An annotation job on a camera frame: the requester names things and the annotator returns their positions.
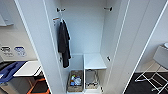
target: wardrobe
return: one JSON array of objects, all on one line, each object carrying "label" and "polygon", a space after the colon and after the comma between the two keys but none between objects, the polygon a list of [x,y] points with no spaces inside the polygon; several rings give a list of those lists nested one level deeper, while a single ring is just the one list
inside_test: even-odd
[{"label": "wardrobe", "polygon": [[[52,94],[122,94],[167,0],[15,0]],[[70,66],[58,53],[60,19],[70,35]],[[94,69],[97,90],[67,93],[71,70]]]}]

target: gray floor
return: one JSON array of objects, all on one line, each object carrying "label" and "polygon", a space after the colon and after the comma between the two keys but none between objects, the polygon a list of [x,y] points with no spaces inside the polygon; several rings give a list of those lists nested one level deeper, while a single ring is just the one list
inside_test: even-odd
[{"label": "gray floor", "polygon": [[[145,76],[150,77],[153,73],[146,73]],[[168,73],[159,73],[168,79]],[[158,91],[151,91],[153,86],[148,81],[135,82],[135,79],[140,75],[140,73],[135,73],[126,89],[125,94],[157,94]],[[165,82],[159,77],[155,77],[159,82],[164,84]],[[160,94],[168,94],[166,90],[163,90]]]}]

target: cabinet top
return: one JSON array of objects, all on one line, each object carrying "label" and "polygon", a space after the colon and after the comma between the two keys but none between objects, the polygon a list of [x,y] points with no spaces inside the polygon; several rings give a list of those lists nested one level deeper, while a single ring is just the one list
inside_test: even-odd
[{"label": "cabinet top", "polygon": [[106,69],[100,53],[84,54],[84,69]]}]

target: dark clothing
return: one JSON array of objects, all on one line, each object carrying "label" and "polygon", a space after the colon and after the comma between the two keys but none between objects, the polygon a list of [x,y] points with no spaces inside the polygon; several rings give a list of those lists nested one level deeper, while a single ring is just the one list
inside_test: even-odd
[{"label": "dark clothing", "polygon": [[66,27],[66,23],[60,22],[59,34],[58,34],[58,52],[62,53],[63,67],[69,66],[70,50],[69,50],[69,34]]}]

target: black jacket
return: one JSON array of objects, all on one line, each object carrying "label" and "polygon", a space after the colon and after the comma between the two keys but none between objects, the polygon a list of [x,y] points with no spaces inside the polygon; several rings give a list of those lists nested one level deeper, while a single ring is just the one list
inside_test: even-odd
[{"label": "black jacket", "polygon": [[63,58],[63,67],[66,68],[69,66],[70,50],[69,50],[69,34],[66,27],[66,23],[60,22],[59,34],[58,34],[58,52],[62,53]]}]

